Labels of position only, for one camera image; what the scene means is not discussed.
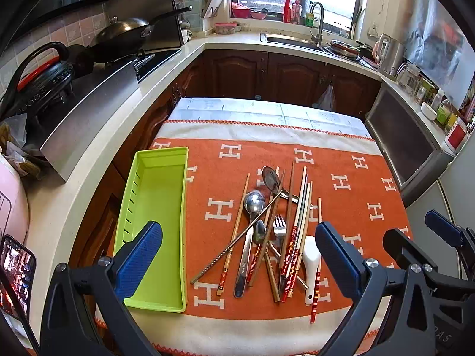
oven door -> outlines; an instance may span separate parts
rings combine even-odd
[[[417,176],[424,174],[424,169],[432,166],[431,160],[440,155],[439,144],[419,116],[385,84],[365,125],[386,159],[401,194]]]

wok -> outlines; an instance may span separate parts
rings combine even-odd
[[[155,24],[167,17],[189,12],[192,7],[176,9],[153,18],[150,22],[140,18],[128,18],[113,22],[99,32],[87,47],[87,56],[96,63],[106,63],[135,54],[142,48]]]

phone screen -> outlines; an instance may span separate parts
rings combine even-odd
[[[1,243],[0,266],[9,279],[27,319],[29,319],[29,300],[36,268],[35,256],[13,237],[4,235]],[[1,282],[0,308],[9,315],[19,319],[11,298]]]

green plastic tray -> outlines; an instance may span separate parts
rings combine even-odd
[[[185,185],[188,148],[139,151],[130,169],[120,208],[114,253],[134,239],[148,221],[162,226],[163,241],[135,294],[135,308],[186,309]]]

screw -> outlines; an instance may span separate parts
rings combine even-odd
[[[97,261],[99,266],[107,266],[112,262],[111,258],[108,256],[103,256],[99,258],[99,261]]]
[[[368,258],[366,260],[366,265],[368,265],[370,268],[376,268],[379,265],[379,262],[375,258]]]
[[[65,263],[59,263],[56,265],[56,271],[64,271],[66,270],[66,264]]]
[[[411,265],[411,270],[414,273],[421,273],[421,271],[422,271],[421,267],[417,263],[414,263],[414,264]]]

